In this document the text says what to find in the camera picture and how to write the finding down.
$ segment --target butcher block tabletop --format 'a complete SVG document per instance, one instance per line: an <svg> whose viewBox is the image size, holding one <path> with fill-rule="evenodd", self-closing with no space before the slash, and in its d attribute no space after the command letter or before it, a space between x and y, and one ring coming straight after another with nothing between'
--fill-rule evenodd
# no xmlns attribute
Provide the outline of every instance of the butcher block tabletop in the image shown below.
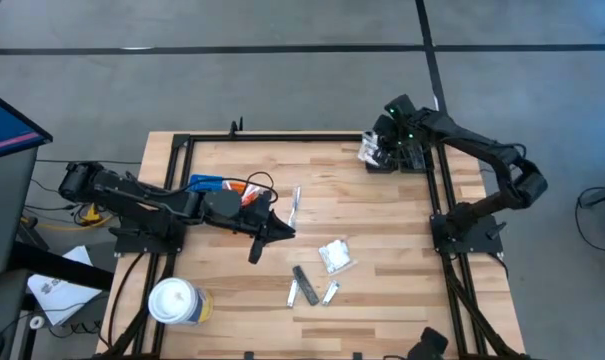
<svg viewBox="0 0 605 360"><path fill-rule="evenodd" d="M146 144L139 179L163 186L173 132L152 132ZM264 249L257 265L247 261L252 239L207 225L188 229L177 256L174 276L213 295L211 318L199 326L168 325L162 359L365 359L406 356L425 327L449 339L445 358L456 358L449 302L440 256L433 250L428 223L432 206L424 174L368 174L357 159L358 142L198 142L191 173L246 178L256 171L273 177L280 219L291 213L292 191L301 186L295 238ZM173 188L178 187L185 150L178 157ZM485 197L477 160L447 149L458 201ZM438 193L446 209L439 165ZM252 181L270 184L268 178ZM329 276L318 253L321 246L344 239L357 263ZM102 326L107 336L117 288L136 254L118 260L109 305ZM140 308L149 255L131 272L118 301L114 340ZM470 255L477 299L500 336L523 352L522 337L504 269L487 255ZM329 306L311 306L297 295L286 306L300 265L321 298L331 280L341 287ZM158 266L158 276L164 256ZM463 311L469 352L475 352L470 320ZM151 349L156 322L148 321L144 352ZM105 350L98 345L98 352Z"/></svg>

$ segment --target computer monitor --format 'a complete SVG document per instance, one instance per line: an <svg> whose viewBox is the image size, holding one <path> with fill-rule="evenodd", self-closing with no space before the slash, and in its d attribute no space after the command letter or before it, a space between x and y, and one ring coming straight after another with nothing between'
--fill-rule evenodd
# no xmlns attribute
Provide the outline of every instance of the computer monitor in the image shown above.
<svg viewBox="0 0 605 360"><path fill-rule="evenodd" d="M50 143L53 137L0 99L0 156Z"/></svg>

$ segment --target blue screen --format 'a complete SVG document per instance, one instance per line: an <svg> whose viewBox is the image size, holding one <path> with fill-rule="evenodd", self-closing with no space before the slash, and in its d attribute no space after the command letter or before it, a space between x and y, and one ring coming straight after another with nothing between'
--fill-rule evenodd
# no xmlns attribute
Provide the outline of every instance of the blue screen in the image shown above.
<svg viewBox="0 0 605 360"><path fill-rule="evenodd" d="M0 107L0 154L26 149L42 140L42 135Z"/></svg>

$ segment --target gray concrete floor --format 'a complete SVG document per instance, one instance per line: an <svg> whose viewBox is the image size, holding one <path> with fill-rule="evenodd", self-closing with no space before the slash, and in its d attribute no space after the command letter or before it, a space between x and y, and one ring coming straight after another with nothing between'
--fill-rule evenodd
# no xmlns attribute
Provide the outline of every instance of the gray concrete floor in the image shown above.
<svg viewBox="0 0 605 360"><path fill-rule="evenodd" d="M434 43L605 43L605 1L429 0ZM411 0L3 0L0 48L421 43ZM605 253L579 238L578 193L605 185L605 52L438 54L451 115L526 144L549 190L504 211L513 298L539 358L605 359ZM138 161L152 130L366 129L392 97L433 106L423 53L0 56L0 96L55 140L40 158ZM63 165L38 164L56 187ZM136 166L113 166L137 171ZM488 190L495 190L485 173ZM37 187L28 202L63 201ZM605 205L581 214L605 246ZM104 230L43 233L56 251ZM95 318L100 319L100 309ZM97 339L38 334L34 358L90 356Z"/></svg>

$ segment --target yellow cable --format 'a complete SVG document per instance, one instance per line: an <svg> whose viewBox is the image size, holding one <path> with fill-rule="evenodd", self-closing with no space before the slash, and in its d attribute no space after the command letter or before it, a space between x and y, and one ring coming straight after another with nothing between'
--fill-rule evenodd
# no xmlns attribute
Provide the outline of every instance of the yellow cable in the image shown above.
<svg viewBox="0 0 605 360"><path fill-rule="evenodd" d="M43 227L45 229L51 229L51 230L55 230L55 231L84 231L84 230L89 230L92 228L100 227L100 226L106 224L111 219L113 219L113 216L109 216L109 217L105 218L104 220L97 222L95 224L81 226L81 227L55 226L55 225L41 224L41 223L38 223L36 225L36 227ZM24 217L21 218L20 221L22 221L23 223L28 222L28 220Z"/></svg>

